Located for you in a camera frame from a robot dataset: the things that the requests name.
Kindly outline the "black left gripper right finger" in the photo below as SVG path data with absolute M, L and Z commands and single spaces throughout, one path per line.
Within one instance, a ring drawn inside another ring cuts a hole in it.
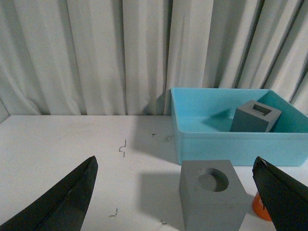
M 278 231 L 308 229 L 308 187 L 258 156 L 253 179 Z

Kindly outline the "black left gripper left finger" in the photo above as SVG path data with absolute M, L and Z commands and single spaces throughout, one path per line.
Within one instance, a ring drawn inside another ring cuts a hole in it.
M 79 231 L 94 190 L 98 163 L 89 157 L 41 197 L 0 226 L 2 231 Z

